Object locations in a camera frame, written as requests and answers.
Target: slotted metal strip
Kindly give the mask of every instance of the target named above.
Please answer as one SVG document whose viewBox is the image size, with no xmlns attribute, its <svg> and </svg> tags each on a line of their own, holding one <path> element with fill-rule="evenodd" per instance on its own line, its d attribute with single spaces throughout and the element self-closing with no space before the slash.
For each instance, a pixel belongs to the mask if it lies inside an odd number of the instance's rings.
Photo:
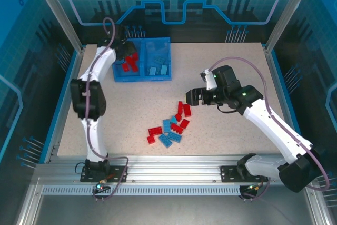
<svg viewBox="0 0 337 225">
<path fill-rule="evenodd" d="M 92 195 L 93 187 L 92 185 L 45 185 L 43 195 Z M 98 195 L 109 195 L 111 190 Z M 115 195 L 217 196 L 240 195 L 240 190 L 237 185 L 121 185 Z"/>
</svg>

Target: blue plastic bin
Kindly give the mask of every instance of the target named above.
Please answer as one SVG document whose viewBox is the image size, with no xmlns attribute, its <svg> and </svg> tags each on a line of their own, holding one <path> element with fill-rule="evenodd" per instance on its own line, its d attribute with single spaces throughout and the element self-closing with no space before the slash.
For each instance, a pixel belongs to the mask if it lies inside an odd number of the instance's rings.
<svg viewBox="0 0 337 225">
<path fill-rule="evenodd" d="M 115 82 L 138 82 L 138 81 L 169 81 L 171 77 L 171 41 L 170 38 L 137 38 L 132 41 L 138 52 L 138 72 L 124 72 L 123 62 L 115 62 L 112 65 Z M 150 75 L 150 68 L 156 68 L 155 75 Z"/>
</svg>

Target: blue enclosure wall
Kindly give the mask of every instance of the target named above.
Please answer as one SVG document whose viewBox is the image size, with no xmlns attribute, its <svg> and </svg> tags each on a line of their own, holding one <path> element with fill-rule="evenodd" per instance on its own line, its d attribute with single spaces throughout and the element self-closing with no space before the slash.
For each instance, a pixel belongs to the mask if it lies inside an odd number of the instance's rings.
<svg viewBox="0 0 337 225">
<path fill-rule="evenodd" d="M 44 143 L 74 49 L 45 0 L 0 5 L 0 223 L 14 224 L 33 173 L 21 163 L 34 166 L 19 147 Z"/>
<path fill-rule="evenodd" d="M 227 31 L 247 25 L 246 41 L 266 42 L 288 0 L 60 0 L 83 43 L 102 36 L 110 16 L 147 37 L 171 42 L 225 42 Z"/>
<path fill-rule="evenodd" d="M 337 0 L 302 0 L 275 53 L 301 133 L 326 148 L 329 156 L 325 166 L 333 171 L 335 178 Z"/>
</svg>

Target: speckled work surface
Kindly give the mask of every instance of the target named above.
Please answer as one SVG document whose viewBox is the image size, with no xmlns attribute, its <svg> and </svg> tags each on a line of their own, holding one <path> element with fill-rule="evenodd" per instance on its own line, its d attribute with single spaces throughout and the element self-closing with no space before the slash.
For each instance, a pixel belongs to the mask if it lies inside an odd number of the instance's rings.
<svg viewBox="0 0 337 225">
<path fill-rule="evenodd" d="M 88 45 L 79 76 L 89 66 L 96 45 Z M 172 80 L 164 82 L 115 83 L 108 71 L 102 88 L 107 101 L 103 116 L 103 136 L 109 155 L 232 155 L 279 153 L 274 144 L 250 121 L 236 114 L 222 114 L 216 106 L 192 107 L 192 117 L 181 143 L 167 149 L 155 137 L 149 145 L 147 129 L 163 125 L 177 111 L 179 100 L 185 101 L 190 89 L 205 87 L 200 73 L 223 57 L 239 56 L 252 61 L 264 74 L 270 105 L 282 116 L 270 71 L 260 43 L 188 43 L 171 44 Z M 263 93 L 259 76 L 247 64 L 227 61 L 241 85 L 251 84 Z M 84 130 L 70 107 L 59 156 L 86 155 Z"/>
</svg>

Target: red lego brick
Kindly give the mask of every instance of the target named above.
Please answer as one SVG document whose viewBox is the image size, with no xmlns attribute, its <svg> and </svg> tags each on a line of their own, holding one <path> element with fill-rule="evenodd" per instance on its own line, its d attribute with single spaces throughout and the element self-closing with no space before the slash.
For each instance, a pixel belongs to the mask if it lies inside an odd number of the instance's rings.
<svg viewBox="0 0 337 225">
<path fill-rule="evenodd" d="M 138 67 L 137 65 L 132 65 L 131 66 L 132 72 L 138 72 Z"/>
<path fill-rule="evenodd" d="M 182 101 L 178 102 L 178 114 L 180 115 L 183 114 L 183 102 Z"/>
<path fill-rule="evenodd" d="M 131 58 L 132 58 L 133 60 L 137 61 L 137 60 L 138 60 L 138 53 L 137 53 L 137 52 L 134 53 L 134 54 L 131 56 Z"/>
<path fill-rule="evenodd" d="M 180 127 L 182 127 L 183 129 L 186 129 L 188 124 L 189 124 L 189 121 L 187 119 L 183 119 L 183 121 L 180 123 Z"/>
<path fill-rule="evenodd" d="M 176 114 L 174 117 L 177 119 L 178 122 L 181 121 L 181 115 L 180 114 Z"/>
<path fill-rule="evenodd" d="M 158 128 L 152 128 L 148 130 L 148 134 L 150 136 L 154 136 L 154 135 L 159 135 L 163 133 L 163 129 L 161 126 L 159 126 Z"/>
<path fill-rule="evenodd" d="M 135 64 L 135 61 L 131 58 L 131 56 L 128 56 L 127 58 L 125 58 L 126 62 L 132 67 Z"/>
<path fill-rule="evenodd" d="M 156 141 L 154 140 L 154 137 L 153 137 L 153 136 L 149 136 L 149 137 L 147 138 L 147 141 L 148 141 L 149 144 L 152 144 L 152 143 L 155 143 L 155 142 L 156 142 Z"/>
<path fill-rule="evenodd" d="M 189 104 L 184 104 L 185 117 L 191 117 L 191 108 Z"/>
<path fill-rule="evenodd" d="M 123 63 L 123 64 L 122 64 L 122 67 L 123 67 L 124 72 L 130 71 L 130 68 L 128 67 L 128 64 L 127 64 L 127 63 Z"/>
<path fill-rule="evenodd" d="M 174 132 L 178 133 L 178 134 L 182 134 L 183 131 L 184 131 L 183 128 L 181 128 L 180 126 L 178 126 L 178 125 L 175 124 L 175 123 L 171 123 L 171 129 L 172 129 Z"/>
</svg>

